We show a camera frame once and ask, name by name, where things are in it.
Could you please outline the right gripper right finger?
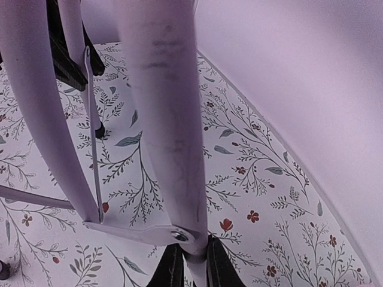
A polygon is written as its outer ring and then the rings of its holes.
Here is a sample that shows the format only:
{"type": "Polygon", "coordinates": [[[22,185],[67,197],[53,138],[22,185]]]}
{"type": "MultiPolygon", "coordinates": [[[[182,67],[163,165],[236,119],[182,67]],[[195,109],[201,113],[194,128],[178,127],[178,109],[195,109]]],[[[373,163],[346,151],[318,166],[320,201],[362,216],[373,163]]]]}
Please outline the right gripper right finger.
{"type": "Polygon", "coordinates": [[[210,287],[245,287],[218,237],[208,236],[207,282],[210,287]]]}

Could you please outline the lilac music stand with tripod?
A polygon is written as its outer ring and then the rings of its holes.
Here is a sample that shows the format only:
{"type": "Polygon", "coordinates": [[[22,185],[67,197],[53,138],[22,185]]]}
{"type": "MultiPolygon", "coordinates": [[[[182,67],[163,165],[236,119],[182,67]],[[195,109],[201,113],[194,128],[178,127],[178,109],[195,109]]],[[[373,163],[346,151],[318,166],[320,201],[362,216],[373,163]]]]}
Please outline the lilac music stand with tripod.
{"type": "Polygon", "coordinates": [[[169,225],[134,230],[104,220],[99,170],[90,188],[60,104],[45,1],[1,2],[1,53],[28,129],[66,200],[1,188],[1,196],[73,209],[88,229],[166,246],[207,286],[207,217],[191,1],[117,1],[118,29],[138,119],[112,129],[111,142],[145,148],[165,199],[169,225]]]}

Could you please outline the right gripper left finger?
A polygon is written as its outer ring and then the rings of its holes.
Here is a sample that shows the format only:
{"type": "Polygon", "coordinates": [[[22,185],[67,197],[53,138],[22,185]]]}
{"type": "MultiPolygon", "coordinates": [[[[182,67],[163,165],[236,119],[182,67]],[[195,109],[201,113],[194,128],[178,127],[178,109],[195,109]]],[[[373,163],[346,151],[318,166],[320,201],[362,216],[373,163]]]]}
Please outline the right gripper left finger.
{"type": "Polygon", "coordinates": [[[151,278],[152,287],[184,287],[183,250],[179,244],[168,245],[151,278]]]}

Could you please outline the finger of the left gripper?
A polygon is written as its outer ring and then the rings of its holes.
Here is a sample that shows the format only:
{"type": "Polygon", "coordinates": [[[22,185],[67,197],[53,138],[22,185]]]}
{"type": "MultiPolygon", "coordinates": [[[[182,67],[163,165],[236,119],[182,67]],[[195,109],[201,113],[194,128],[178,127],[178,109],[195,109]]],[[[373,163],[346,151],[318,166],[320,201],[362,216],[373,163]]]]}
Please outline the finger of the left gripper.
{"type": "Polygon", "coordinates": [[[80,1],[47,1],[46,4],[56,78],[77,90],[84,90],[88,84],[84,65],[85,48],[90,48],[94,76],[103,75],[105,66],[86,33],[80,1]]]}

